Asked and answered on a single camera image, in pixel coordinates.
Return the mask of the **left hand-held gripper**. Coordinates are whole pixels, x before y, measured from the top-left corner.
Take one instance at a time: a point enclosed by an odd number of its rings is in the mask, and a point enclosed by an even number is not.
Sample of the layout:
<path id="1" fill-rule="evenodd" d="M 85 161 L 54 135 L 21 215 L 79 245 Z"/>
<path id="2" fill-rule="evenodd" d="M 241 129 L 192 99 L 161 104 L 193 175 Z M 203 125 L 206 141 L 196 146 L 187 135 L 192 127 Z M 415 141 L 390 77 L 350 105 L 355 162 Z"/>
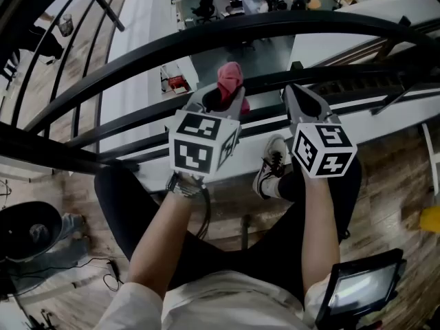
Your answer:
<path id="1" fill-rule="evenodd" d="M 201 177 L 214 176 L 237 145 L 244 100 L 245 87 L 240 87 L 227 109 L 214 111 L 217 87 L 204 87 L 193 93 L 187 107 L 176 111 L 170 125 L 170 167 Z"/>

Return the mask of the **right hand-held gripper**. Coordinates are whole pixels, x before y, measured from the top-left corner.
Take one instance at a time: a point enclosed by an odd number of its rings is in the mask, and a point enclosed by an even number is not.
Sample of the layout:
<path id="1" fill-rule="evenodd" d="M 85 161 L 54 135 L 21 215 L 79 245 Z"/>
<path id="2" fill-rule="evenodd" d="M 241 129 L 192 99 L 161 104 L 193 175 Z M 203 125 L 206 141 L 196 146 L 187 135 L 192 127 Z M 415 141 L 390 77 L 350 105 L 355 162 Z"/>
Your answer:
<path id="1" fill-rule="evenodd" d="M 287 150 L 310 178 L 343 176 L 358 147 L 348 137 L 339 117 L 316 92 L 288 84 L 282 95 L 292 137 Z M 307 116 L 324 116 L 313 119 Z"/>

